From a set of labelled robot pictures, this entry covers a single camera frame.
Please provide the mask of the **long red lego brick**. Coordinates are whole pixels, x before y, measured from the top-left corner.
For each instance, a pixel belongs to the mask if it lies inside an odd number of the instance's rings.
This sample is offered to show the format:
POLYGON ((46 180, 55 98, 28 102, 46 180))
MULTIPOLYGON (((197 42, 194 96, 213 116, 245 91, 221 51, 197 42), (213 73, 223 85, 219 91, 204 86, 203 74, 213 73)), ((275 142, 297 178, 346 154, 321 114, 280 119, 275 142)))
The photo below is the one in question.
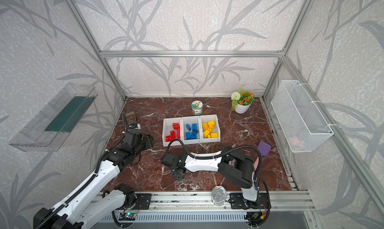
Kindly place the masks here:
POLYGON ((176 131, 175 131, 175 130, 171 131, 171 136, 172 136, 174 139, 177 138, 177 136, 176 136, 176 131))
POLYGON ((176 136, 178 139, 181 138, 181 130, 180 130, 180 127, 176 129, 176 136))

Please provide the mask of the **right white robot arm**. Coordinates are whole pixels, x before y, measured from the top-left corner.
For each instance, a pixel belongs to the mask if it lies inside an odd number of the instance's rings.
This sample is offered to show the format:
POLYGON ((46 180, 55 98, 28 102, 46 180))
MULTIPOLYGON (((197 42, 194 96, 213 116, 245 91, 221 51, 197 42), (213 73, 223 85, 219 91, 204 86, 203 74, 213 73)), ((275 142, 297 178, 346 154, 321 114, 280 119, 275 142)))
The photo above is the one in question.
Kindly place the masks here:
POLYGON ((185 146, 183 149, 185 152, 181 156, 166 151, 161 158, 162 165, 171 171, 171 177, 181 181, 186 172, 218 172, 241 189, 244 200, 258 200, 257 182, 262 165, 262 153, 258 148, 243 145, 210 154, 191 153, 185 146))

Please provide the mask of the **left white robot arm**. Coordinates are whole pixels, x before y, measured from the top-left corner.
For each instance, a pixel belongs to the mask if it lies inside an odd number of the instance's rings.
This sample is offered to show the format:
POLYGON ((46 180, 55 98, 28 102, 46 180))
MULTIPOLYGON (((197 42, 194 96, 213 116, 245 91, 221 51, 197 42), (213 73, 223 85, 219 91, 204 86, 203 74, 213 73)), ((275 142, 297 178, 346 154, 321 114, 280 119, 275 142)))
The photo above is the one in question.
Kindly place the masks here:
POLYGON ((151 149, 153 136, 138 128, 126 131, 118 143, 99 157, 95 170, 68 196, 51 209, 40 209, 33 218, 35 229, 89 229, 116 209, 129 209, 138 199, 135 190, 125 184, 115 187, 94 205, 94 197, 141 152, 151 149))

